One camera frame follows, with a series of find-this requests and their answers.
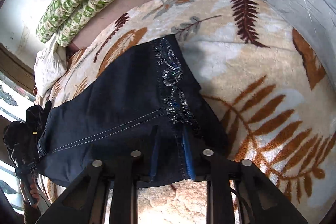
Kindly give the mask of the person's left hand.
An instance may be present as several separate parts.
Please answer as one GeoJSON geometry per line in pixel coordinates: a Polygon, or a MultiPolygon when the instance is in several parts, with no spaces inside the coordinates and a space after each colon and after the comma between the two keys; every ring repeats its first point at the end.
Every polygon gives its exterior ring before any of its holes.
{"type": "Polygon", "coordinates": [[[32,207],[37,207],[38,203],[40,201],[40,196],[39,196],[39,191],[38,191],[38,187],[36,185],[35,182],[33,182],[30,185],[30,195],[35,199],[35,203],[32,205],[32,207]]]}

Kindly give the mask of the left forearm brown knit sleeve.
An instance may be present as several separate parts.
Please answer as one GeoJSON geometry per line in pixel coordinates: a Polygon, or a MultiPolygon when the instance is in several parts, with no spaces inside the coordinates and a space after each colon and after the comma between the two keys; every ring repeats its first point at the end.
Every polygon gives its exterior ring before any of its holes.
{"type": "Polygon", "coordinates": [[[38,219],[41,217],[41,211],[39,208],[34,208],[28,202],[23,202],[23,221],[24,224],[36,224],[38,219]]]}

